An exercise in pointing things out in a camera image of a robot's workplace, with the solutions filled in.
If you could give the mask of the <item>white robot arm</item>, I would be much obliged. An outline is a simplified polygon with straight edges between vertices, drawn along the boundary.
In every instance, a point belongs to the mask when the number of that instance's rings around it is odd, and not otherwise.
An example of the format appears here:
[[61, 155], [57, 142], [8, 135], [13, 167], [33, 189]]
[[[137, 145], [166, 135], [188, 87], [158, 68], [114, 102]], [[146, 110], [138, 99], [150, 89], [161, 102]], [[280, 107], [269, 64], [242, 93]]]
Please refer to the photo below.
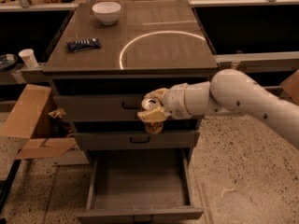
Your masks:
[[299, 106], [276, 97], [235, 69], [221, 70], [207, 82], [151, 91], [141, 107], [137, 115], [148, 125], [202, 115], [249, 115], [299, 148]]

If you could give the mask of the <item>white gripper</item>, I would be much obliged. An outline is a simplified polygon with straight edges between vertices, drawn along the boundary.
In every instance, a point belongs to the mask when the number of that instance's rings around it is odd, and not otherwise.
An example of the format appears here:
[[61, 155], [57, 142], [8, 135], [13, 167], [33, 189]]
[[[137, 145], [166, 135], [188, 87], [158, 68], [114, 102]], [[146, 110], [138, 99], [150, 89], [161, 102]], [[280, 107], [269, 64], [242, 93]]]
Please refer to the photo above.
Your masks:
[[138, 117], [143, 122], [163, 122], [170, 117], [172, 119], [189, 119], [191, 117], [185, 105], [185, 91], [187, 83], [182, 83], [170, 89], [161, 88], [145, 95], [146, 98], [163, 100], [163, 106], [138, 112]]

